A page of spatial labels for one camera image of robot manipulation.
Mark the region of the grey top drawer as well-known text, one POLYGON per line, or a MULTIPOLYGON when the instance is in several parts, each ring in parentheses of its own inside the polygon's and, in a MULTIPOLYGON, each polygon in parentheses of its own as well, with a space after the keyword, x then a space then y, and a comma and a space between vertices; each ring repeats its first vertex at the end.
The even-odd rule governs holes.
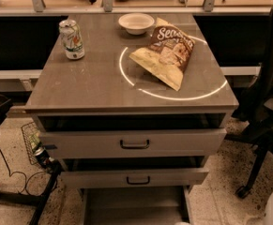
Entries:
POLYGON ((41 132, 54 158, 162 158, 206 156, 220 147, 226 130, 132 130, 41 132))

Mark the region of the grey drawer cabinet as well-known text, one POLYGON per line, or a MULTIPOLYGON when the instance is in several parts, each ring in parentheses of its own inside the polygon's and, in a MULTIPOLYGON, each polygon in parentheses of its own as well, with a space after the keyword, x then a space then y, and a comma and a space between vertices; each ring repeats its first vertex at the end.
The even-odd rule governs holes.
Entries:
MULTIPOLYGON (((178 91, 129 58, 148 36, 128 34, 114 14, 79 16, 85 56, 69 60, 55 45, 25 107, 40 133, 225 129, 237 105, 229 83, 193 17, 169 21, 195 40, 178 91)), ((53 158, 62 172, 83 172, 206 169, 209 156, 53 158)))

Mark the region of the dark can in basket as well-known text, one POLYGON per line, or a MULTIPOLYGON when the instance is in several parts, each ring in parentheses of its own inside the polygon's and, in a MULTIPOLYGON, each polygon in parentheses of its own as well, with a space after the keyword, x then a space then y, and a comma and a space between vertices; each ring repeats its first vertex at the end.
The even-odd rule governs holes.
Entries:
POLYGON ((38 164, 43 169, 47 169, 50 167, 50 164, 51 164, 50 156, 43 147, 40 147, 38 150, 36 150, 34 155, 35 155, 35 158, 37 159, 38 164))

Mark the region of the black office chair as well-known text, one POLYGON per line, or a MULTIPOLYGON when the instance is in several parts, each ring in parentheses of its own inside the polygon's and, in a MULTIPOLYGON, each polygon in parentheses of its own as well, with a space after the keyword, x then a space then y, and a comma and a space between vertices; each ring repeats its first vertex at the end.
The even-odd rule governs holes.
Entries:
POLYGON ((273 155, 273 7, 269 14, 269 35, 259 75, 243 91, 238 102, 239 106, 233 117, 249 124, 240 134, 228 134, 226 138, 252 144, 256 154, 248 183, 236 191, 236 195, 243 199, 250 194, 265 156, 268 153, 273 155))

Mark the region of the white ceramic bowl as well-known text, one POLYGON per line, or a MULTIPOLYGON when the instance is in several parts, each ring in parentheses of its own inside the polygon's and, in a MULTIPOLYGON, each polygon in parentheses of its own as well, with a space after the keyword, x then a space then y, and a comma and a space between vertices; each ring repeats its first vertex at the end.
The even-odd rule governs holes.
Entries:
POLYGON ((153 24, 155 20, 148 14, 144 13, 129 13, 122 15, 118 23, 121 27, 131 35, 144 34, 153 24))

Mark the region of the grey drawer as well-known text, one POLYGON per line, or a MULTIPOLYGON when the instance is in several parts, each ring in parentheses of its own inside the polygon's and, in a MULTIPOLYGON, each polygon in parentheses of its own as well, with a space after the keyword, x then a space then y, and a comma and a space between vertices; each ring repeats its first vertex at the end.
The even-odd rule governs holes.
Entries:
POLYGON ((220 147, 226 130, 132 130, 41 132, 54 158, 162 158, 206 156, 220 147))
POLYGON ((92 188, 79 225, 194 225, 186 187, 92 188))
POLYGON ((153 169, 124 171, 62 172, 61 179, 72 188, 136 188, 200 185, 208 169, 153 169))

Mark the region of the grey middle drawer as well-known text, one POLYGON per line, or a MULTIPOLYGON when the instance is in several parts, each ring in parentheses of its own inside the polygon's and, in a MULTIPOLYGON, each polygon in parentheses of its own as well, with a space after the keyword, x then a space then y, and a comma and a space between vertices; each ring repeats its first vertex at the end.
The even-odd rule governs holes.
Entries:
POLYGON ((72 188, 136 188, 200 185, 208 169, 153 169, 124 171, 62 172, 61 179, 72 188))

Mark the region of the black stand left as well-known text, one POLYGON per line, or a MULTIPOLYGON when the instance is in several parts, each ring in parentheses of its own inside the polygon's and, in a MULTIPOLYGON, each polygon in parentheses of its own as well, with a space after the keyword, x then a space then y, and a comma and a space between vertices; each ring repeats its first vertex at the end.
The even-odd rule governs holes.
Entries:
MULTIPOLYGON (((12 100, 3 95, 0 95, 0 125, 7 118, 7 113, 11 107, 12 107, 12 100)), ((7 169, 10 170, 7 160, 5 156, 3 155, 1 148, 0 148, 0 154, 7 166, 7 169)), ((21 192, 11 193, 11 192, 0 191, 0 202, 16 203, 16 204, 30 205, 30 206, 36 207, 36 210, 29 222, 29 225, 38 225, 42 212, 45 208, 45 205, 57 182, 57 177, 61 172, 61 166, 57 162, 48 164, 48 166, 51 169, 50 171, 51 176, 44 191, 40 195, 22 194, 21 192)))

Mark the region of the green white soda can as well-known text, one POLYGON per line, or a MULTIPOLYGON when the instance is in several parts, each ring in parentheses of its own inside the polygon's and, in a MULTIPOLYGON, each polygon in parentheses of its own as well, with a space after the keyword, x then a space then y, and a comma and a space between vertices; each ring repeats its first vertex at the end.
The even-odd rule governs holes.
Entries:
POLYGON ((83 39, 76 21, 72 19, 61 21, 59 33, 68 59, 77 60, 84 57, 83 39))

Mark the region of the brown yellow chip bag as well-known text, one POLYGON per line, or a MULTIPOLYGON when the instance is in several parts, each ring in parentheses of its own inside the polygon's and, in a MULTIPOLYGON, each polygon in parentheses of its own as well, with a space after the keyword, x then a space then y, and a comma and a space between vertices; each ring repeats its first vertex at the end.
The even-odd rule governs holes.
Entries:
POLYGON ((178 91, 194 45, 195 41, 188 34, 157 18, 150 43, 132 52, 129 58, 178 91))

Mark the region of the grey bottom drawer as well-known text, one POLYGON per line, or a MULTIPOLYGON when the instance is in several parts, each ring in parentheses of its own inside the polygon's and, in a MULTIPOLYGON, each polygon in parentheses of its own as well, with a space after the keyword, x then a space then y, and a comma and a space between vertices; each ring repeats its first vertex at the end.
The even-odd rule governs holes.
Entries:
POLYGON ((79 225, 194 225, 186 187, 92 188, 79 225))

